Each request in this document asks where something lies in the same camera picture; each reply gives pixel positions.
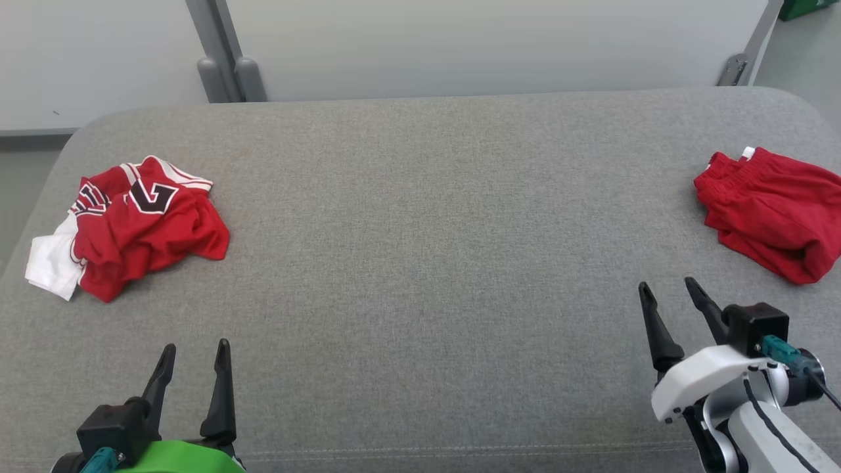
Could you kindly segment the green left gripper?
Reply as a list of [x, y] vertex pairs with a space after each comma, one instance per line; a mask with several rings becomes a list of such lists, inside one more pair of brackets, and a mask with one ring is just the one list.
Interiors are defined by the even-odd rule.
[[[143, 399], [148, 403], [147, 426], [159, 431], [160, 415], [174, 371], [177, 348], [166, 344], [145, 386]], [[231, 345], [219, 341], [214, 357], [214, 389], [208, 415], [199, 428], [202, 439], [152, 442], [139, 460], [121, 464], [118, 472], [246, 472], [235, 454], [237, 439]]]

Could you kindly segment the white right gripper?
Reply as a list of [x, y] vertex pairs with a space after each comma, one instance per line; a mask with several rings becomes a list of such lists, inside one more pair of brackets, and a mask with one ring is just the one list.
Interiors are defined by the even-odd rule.
[[[728, 326], [723, 310], [693, 278], [685, 277], [686, 290], [694, 307], [711, 330], [717, 345], [727, 344]], [[651, 407], [658, 422], [666, 422], [683, 414], [698, 401], [704, 403], [703, 419], [707, 424], [723, 421], [749, 402], [742, 381], [744, 375], [754, 384], [758, 400], [781, 407], [781, 389], [769, 381], [781, 379], [781, 368], [772, 369], [768, 376], [769, 357], [747, 357], [730, 346], [712, 346], [684, 359], [685, 352], [676, 344], [658, 311], [658, 302], [646, 282], [639, 284], [639, 299], [652, 367], [657, 373], [657, 386], [651, 395]]]

